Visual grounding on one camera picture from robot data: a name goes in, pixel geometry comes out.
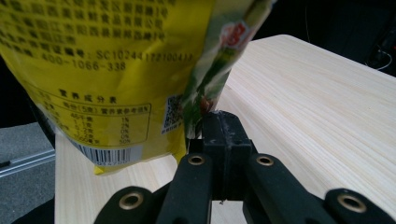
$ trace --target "metal screw hole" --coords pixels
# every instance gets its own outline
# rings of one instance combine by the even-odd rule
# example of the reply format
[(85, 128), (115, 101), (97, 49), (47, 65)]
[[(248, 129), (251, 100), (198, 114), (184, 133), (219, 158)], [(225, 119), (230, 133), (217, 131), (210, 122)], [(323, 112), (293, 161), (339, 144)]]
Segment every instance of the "metal screw hole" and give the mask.
[(205, 159), (201, 156), (191, 156), (189, 157), (189, 163), (191, 165), (201, 165), (204, 164)]
[(125, 194), (119, 202), (120, 208), (131, 210), (138, 207), (143, 202), (143, 194), (137, 191)]
[(367, 210), (366, 205), (352, 195), (341, 194), (337, 197), (337, 201), (346, 209), (356, 213), (364, 213)]
[(266, 157), (266, 156), (260, 156), (256, 160), (259, 164), (264, 165), (264, 166), (272, 166), (274, 165), (274, 161), (271, 160), (271, 158)]

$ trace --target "yellow snack bag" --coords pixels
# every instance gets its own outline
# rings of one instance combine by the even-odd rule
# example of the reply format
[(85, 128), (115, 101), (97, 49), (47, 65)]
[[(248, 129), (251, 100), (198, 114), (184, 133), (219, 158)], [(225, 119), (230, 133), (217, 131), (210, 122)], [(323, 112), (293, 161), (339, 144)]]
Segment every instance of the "yellow snack bag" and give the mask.
[(201, 105), (219, 98), (270, 6), (0, 0), (0, 53), (35, 104), (102, 174), (168, 153), (184, 156), (182, 106), (194, 137)]

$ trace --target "black mechanical arm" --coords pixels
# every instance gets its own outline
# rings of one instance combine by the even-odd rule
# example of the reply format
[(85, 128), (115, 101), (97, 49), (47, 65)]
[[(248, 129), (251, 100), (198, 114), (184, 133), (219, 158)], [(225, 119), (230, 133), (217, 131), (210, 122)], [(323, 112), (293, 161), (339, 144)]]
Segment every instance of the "black mechanical arm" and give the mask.
[(257, 152), (231, 113), (205, 116), (202, 136), (190, 140), (170, 183), (153, 193), (121, 189), (95, 223), (210, 223), (212, 201), (225, 200), (244, 202), (247, 223), (396, 223), (350, 189), (332, 189), (324, 200), (310, 194), (280, 160)]

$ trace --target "wood grain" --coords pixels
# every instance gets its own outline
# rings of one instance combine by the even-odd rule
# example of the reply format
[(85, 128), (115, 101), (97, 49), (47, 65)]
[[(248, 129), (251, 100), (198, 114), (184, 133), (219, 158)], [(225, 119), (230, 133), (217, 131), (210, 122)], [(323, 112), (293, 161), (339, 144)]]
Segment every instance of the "wood grain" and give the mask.
[[(218, 109), (237, 115), (258, 150), (310, 192), (354, 189), (396, 218), (395, 96), (396, 78), (279, 35), (249, 44)], [(93, 223), (117, 190), (154, 191), (177, 168), (167, 156), (96, 176), (61, 134), (56, 144), (56, 223)], [(212, 223), (244, 223), (241, 207), (214, 203)]]

